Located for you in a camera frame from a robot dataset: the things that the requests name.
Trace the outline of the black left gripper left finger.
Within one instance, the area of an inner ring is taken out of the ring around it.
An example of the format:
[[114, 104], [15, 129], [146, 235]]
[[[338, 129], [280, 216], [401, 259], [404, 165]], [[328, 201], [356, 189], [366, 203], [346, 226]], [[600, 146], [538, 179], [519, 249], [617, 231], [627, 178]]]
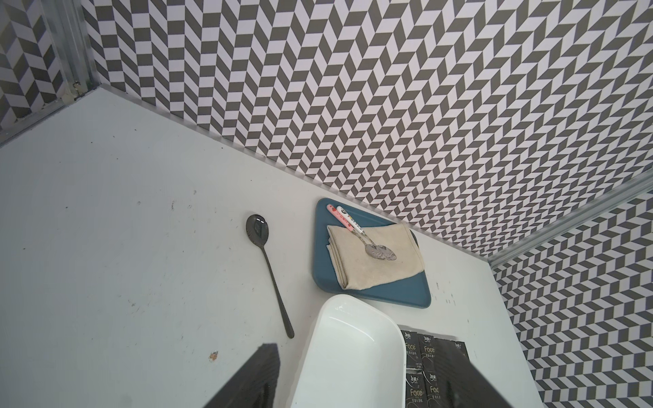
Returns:
[[275, 343], [262, 344], [206, 408], [272, 408], [281, 361]]

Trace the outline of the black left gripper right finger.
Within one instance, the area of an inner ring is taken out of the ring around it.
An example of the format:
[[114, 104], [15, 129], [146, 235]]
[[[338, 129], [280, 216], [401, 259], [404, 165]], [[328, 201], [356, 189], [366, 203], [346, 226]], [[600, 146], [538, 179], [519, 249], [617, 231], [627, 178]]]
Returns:
[[453, 342], [436, 339], [434, 349], [435, 375], [444, 407], [511, 407]]

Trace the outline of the white plastic storage box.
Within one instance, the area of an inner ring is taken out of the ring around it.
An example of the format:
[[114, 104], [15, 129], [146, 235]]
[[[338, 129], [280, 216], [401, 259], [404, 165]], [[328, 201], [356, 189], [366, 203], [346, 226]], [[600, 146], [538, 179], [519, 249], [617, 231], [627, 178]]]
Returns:
[[339, 294], [321, 307], [292, 407], [403, 407], [406, 347], [380, 310]]

